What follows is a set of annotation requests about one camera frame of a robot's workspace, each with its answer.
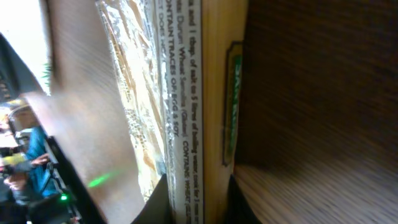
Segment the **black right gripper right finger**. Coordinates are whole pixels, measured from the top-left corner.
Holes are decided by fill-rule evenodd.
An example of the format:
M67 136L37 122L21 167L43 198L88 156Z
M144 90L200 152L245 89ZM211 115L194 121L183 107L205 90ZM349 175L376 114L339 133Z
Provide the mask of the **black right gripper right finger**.
M229 178L228 207L224 224L261 224L239 188L234 175Z

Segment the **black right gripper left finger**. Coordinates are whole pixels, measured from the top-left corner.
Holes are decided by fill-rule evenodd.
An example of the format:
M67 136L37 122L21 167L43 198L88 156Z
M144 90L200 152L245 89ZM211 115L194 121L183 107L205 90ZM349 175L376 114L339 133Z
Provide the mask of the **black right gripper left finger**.
M144 208L131 224L173 224L167 175L160 178Z

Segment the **orange spaghetti packet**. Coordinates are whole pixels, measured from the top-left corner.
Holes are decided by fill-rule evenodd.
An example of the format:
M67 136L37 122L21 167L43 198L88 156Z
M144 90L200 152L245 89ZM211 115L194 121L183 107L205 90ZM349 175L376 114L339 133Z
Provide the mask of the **orange spaghetti packet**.
M97 1L146 204L224 223L238 138L243 0Z

